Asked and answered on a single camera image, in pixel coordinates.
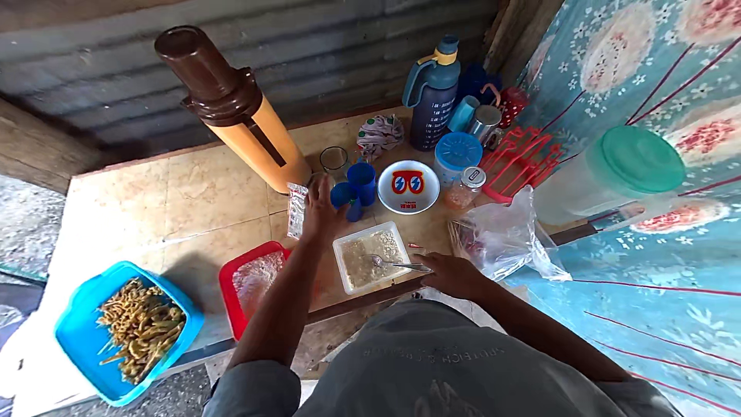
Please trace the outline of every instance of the plate logo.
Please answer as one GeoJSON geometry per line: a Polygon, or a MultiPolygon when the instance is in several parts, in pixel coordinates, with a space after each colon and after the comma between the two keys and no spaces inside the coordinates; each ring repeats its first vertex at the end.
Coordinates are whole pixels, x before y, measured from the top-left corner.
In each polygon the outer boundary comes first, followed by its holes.
{"type": "Polygon", "coordinates": [[[391,189],[396,194],[404,194],[409,188],[412,194],[419,194],[425,190],[425,179],[421,171],[404,169],[391,173],[391,189]]]}

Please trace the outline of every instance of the small packet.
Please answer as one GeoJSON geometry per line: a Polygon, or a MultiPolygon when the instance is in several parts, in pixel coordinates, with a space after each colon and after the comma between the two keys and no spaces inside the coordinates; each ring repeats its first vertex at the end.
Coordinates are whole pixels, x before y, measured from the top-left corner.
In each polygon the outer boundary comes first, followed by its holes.
{"type": "Polygon", "coordinates": [[[288,237],[298,240],[304,231],[304,210],[309,188],[288,183],[288,237]]]}

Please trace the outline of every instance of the hand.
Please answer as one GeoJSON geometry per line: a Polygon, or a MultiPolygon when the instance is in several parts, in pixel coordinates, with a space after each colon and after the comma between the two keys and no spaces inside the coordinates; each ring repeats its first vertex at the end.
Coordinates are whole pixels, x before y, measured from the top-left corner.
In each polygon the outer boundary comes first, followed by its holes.
{"type": "Polygon", "coordinates": [[[476,301],[485,296],[492,284],[473,264],[462,257],[432,252],[427,256],[412,255],[416,262],[424,263],[434,272],[422,279],[422,285],[431,286],[451,297],[476,301]]]}
{"type": "Polygon", "coordinates": [[[325,244],[334,239],[335,234],[347,225],[345,214],[349,204],[335,210],[329,198],[329,175],[322,174],[314,179],[306,196],[304,210],[304,231],[301,241],[325,244]]]}

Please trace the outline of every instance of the person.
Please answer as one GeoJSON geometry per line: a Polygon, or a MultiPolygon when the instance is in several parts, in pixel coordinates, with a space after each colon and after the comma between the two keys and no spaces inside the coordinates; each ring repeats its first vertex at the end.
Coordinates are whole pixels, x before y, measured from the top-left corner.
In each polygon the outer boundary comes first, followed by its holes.
{"type": "Polygon", "coordinates": [[[326,177],[308,195],[304,230],[265,294],[203,412],[216,416],[680,416],[647,381],[487,279],[460,257],[419,256],[422,283],[473,301],[508,335],[430,300],[372,317],[299,408],[290,370],[320,255],[345,222],[326,177]]]}

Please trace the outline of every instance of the teal curtain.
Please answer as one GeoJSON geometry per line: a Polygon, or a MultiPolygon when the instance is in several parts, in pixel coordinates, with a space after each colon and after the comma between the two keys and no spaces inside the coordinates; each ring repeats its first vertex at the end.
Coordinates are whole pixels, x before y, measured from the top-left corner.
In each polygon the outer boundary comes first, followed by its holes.
{"type": "Polygon", "coordinates": [[[566,0],[519,81],[562,159],[635,125],[687,165],[677,210],[561,247],[574,282],[508,282],[688,415],[741,415],[740,41],[741,0],[566,0]]]}

